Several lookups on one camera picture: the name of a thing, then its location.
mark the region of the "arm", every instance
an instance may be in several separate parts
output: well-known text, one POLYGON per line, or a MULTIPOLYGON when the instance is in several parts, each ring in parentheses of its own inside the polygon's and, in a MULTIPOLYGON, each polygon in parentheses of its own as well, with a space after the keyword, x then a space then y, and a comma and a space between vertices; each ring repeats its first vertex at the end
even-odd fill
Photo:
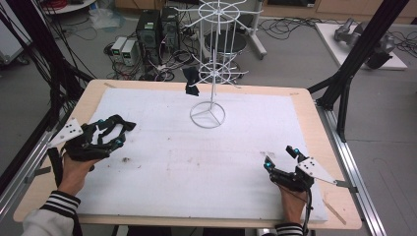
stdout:
POLYGON ((97 162, 75 161, 65 153, 61 185, 40 209, 28 214, 23 235, 71 235, 74 227, 72 217, 81 202, 75 195, 83 188, 89 169, 97 162))
POLYGON ((302 236, 301 214, 306 203, 307 194, 306 192, 290 191, 283 186, 279 186, 279 190, 281 191, 285 223, 275 225, 276 232, 278 236, 302 236))

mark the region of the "white board on floor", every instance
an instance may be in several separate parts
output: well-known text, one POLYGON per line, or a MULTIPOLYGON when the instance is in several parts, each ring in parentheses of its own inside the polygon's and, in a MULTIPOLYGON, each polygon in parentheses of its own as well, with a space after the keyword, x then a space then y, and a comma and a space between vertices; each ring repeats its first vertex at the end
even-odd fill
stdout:
MULTIPOLYGON (((320 37, 325 42, 326 47, 339 66, 343 64, 351 50, 351 47, 348 46, 346 42, 334 40, 334 31, 339 29, 341 26, 342 25, 316 23, 316 28, 320 37)), ((356 26, 351 26, 350 32, 353 32, 355 28, 356 26)), ((389 55, 392 56, 392 58, 379 69, 393 71, 403 71, 407 69, 407 66, 395 55, 395 53, 391 52, 389 55)), ((361 68, 369 69, 366 65, 362 65, 361 68)))
MULTIPOLYGON (((282 219, 261 151, 285 171, 296 164, 287 145, 308 154, 291 97, 220 93, 226 118, 214 129, 190 119, 207 100, 204 92, 109 88, 90 121, 119 114, 137 127, 89 174, 79 213, 282 219)), ((312 190, 311 220, 325 221, 318 184, 312 190)))

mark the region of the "white bracket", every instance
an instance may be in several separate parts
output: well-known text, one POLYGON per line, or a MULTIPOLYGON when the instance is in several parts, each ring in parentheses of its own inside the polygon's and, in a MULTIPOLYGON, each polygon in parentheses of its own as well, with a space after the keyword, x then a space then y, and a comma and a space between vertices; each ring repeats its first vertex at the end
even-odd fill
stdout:
POLYGON ((333 185, 337 184, 337 181, 313 157, 309 157, 298 163, 298 168, 313 178, 329 182, 333 185))
POLYGON ((83 129, 77 119, 72 117, 58 132, 58 134, 48 143, 48 148, 55 148, 59 144, 72 140, 83 133, 83 129))

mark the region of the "black and white striped cuff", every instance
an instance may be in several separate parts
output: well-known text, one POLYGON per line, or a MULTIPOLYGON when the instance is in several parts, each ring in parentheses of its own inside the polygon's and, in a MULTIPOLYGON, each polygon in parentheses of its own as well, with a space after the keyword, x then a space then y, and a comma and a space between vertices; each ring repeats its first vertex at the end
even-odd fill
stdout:
POLYGON ((283 223, 275 225, 276 233, 278 236, 294 235, 302 236, 303 228, 298 223, 283 223))
POLYGON ((48 209, 66 217, 73 217, 80 203, 81 201, 74 196, 60 191, 52 191, 41 209, 48 209))

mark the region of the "jacket sleeve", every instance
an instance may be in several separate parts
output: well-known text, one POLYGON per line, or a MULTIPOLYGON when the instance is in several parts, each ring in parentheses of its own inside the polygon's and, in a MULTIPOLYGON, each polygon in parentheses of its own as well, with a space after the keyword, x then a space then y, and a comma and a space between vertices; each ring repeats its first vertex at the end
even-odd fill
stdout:
POLYGON ((53 191, 46 203, 32 211, 24 220, 23 236, 72 235, 73 216, 80 204, 74 196, 53 191))
POLYGON ((303 228, 298 223, 283 223, 275 225, 278 236, 303 236, 303 228))

